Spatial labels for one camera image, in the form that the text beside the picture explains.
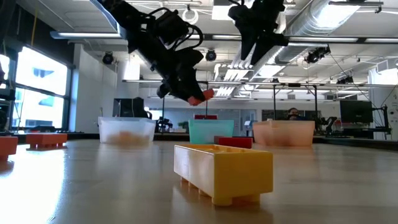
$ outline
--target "computer monitor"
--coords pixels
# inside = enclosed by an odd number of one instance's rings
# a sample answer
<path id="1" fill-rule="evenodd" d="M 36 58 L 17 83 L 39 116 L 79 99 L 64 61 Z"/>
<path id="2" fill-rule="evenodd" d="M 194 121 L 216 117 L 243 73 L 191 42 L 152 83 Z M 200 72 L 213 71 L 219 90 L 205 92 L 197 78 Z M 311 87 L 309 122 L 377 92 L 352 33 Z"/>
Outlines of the computer monitor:
<path id="1" fill-rule="evenodd" d="M 341 100 L 340 115 L 343 123 L 372 123 L 372 103 L 370 101 Z"/>

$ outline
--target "orange block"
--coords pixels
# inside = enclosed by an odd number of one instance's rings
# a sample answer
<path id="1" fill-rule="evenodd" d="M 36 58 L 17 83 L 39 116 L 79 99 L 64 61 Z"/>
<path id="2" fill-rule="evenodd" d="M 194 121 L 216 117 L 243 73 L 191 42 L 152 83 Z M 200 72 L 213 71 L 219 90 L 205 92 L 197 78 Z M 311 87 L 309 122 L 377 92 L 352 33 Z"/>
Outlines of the orange block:
<path id="1" fill-rule="evenodd" d="M 0 161 L 7 161 L 9 155 L 17 153 L 17 137 L 0 137 Z"/>
<path id="2" fill-rule="evenodd" d="M 68 140 L 67 134 L 55 133 L 40 133 L 40 134 L 27 134 L 26 143 L 30 144 L 30 148 L 39 147 L 61 147 L 63 143 Z"/>

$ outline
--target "table surface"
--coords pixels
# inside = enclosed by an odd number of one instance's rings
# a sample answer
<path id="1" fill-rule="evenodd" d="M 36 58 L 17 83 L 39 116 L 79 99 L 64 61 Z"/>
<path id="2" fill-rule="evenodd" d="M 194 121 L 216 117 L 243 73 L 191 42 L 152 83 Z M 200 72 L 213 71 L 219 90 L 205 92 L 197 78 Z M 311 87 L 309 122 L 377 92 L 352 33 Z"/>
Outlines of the table surface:
<path id="1" fill-rule="evenodd" d="M 259 205 L 214 207 L 173 172 L 175 144 L 21 145 L 0 164 L 0 223 L 398 223 L 396 152 L 254 145 L 274 153 L 274 192 Z"/>

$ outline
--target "security camera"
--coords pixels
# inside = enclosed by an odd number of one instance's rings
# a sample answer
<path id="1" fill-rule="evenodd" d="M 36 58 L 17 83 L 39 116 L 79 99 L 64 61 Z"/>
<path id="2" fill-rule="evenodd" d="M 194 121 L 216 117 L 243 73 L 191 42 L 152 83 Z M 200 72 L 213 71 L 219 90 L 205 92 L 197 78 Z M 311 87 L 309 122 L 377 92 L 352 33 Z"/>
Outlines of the security camera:
<path id="1" fill-rule="evenodd" d="M 113 52 L 106 52 L 105 56 L 102 58 L 102 62 L 105 65 L 111 65 L 113 63 L 114 57 Z"/>
<path id="2" fill-rule="evenodd" d="M 216 58 L 217 58 L 217 54 L 214 51 L 214 49 L 209 49 L 209 51 L 207 51 L 207 54 L 206 54 L 206 61 L 214 62 L 216 60 Z"/>

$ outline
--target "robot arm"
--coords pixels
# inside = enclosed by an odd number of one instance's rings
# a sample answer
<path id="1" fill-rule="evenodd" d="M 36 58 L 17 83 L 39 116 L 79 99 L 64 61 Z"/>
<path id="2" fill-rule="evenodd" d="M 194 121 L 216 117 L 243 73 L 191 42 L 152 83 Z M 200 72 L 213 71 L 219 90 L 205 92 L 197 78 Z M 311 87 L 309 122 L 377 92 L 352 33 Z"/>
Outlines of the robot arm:
<path id="1" fill-rule="evenodd" d="M 203 33 L 197 26 L 183 21 L 178 11 L 162 7 L 145 14 L 123 0 L 90 1 L 128 41 L 128 52 L 136 51 L 163 78 L 157 90 L 159 97 L 170 94 L 196 106 L 214 96 L 213 90 L 202 92 L 193 68 L 203 58 L 201 52 L 194 50 L 203 42 Z M 159 11 L 165 12 L 156 19 L 154 14 Z M 195 31 L 199 43 L 177 50 Z"/>

